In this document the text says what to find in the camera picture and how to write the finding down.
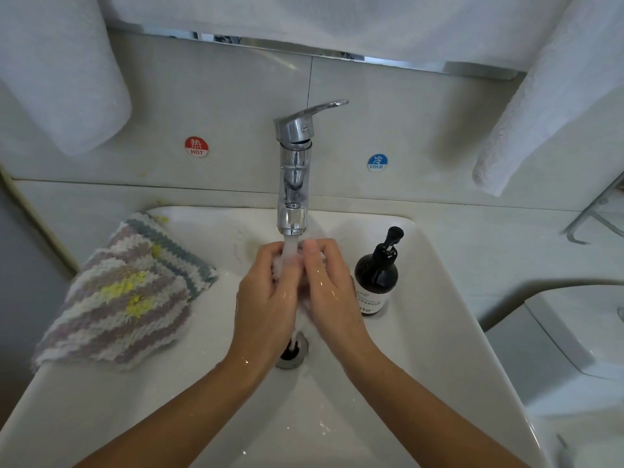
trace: left hand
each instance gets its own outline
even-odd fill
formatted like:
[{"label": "left hand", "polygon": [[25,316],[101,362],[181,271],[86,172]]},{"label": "left hand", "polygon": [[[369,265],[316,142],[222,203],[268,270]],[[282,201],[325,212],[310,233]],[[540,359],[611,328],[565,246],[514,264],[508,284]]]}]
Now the left hand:
[{"label": "left hand", "polygon": [[283,246],[282,241],[261,246],[254,265],[238,286],[234,337],[226,360],[244,365],[259,377],[273,367],[294,331],[303,263],[298,255],[284,263],[276,286],[271,267]]}]

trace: faucet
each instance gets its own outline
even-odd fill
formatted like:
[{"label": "faucet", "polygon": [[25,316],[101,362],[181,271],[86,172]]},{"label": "faucet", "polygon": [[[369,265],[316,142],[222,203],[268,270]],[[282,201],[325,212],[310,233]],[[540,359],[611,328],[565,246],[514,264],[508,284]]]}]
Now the faucet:
[{"label": "faucet", "polygon": [[302,235],[308,227],[309,154],[314,136],[312,116],[347,103],[347,99],[329,101],[273,120],[275,137],[280,142],[277,228],[282,235]]}]

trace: striped cloth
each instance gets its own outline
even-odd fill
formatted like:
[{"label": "striped cloth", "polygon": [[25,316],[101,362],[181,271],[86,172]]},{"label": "striped cloth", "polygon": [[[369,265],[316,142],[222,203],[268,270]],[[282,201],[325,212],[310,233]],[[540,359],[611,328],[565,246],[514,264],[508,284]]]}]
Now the striped cloth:
[{"label": "striped cloth", "polygon": [[35,348],[35,370],[56,359],[108,361],[125,370],[180,336],[191,301],[218,276],[169,235],[166,221],[134,213],[95,251]]}]

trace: bottle label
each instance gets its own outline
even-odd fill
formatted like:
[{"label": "bottle label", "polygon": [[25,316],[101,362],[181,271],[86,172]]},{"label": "bottle label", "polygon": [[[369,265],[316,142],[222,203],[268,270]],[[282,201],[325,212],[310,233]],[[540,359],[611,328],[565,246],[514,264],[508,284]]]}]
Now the bottle label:
[{"label": "bottle label", "polygon": [[353,280],[353,284],[355,284],[355,294],[358,298],[359,308],[362,310],[363,314],[372,315],[377,314],[381,310],[381,308],[386,303],[390,292],[386,294],[375,294],[373,292],[369,292],[359,285],[357,279]]}]

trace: forearm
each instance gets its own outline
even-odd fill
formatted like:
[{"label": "forearm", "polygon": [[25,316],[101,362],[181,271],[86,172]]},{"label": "forearm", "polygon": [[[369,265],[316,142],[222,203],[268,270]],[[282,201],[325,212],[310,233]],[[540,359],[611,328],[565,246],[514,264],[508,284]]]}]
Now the forearm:
[{"label": "forearm", "polygon": [[358,391],[423,468],[526,468],[372,344],[341,362]]},{"label": "forearm", "polygon": [[260,384],[261,376],[228,359],[74,468],[185,468]]}]

